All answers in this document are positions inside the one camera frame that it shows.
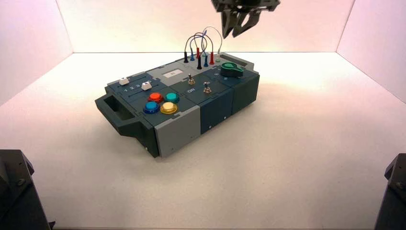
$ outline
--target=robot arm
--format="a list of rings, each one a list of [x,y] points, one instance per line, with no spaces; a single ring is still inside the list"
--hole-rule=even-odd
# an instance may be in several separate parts
[[[274,11],[280,4],[279,0],[212,0],[217,12],[221,12],[223,38],[233,30],[237,37],[259,21],[261,11]],[[246,16],[247,23],[242,25]]]

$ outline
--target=screw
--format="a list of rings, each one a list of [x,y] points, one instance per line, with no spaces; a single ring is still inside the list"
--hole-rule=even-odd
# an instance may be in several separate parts
[[[405,186],[403,185],[402,182],[397,182],[397,183],[395,183],[395,185],[396,185],[396,187],[397,187],[398,189],[400,189],[400,190],[402,190],[402,191],[405,189]]]
[[[25,180],[24,179],[20,179],[17,181],[16,185],[17,187],[20,187],[21,185],[25,184]]]

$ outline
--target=white table surface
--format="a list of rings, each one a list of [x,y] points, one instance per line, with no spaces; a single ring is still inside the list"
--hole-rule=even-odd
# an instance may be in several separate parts
[[[182,54],[73,54],[0,107],[57,227],[364,228],[406,150],[406,105],[336,53],[234,53],[257,101],[172,156],[121,137],[94,100]]]

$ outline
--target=blue button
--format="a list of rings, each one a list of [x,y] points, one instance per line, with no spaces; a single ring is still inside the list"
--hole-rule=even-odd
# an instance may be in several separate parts
[[[144,112],[147,114],[154,114],[159,111],[159,105],[156,102],[148,102],[145,104]]]

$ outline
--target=teal button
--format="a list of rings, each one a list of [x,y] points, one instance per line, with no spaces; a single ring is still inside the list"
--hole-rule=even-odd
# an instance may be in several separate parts
[[[165,100],[167,102],[177,103],[179,101],[179,96],[176,93],[170,92],[166,94]]]

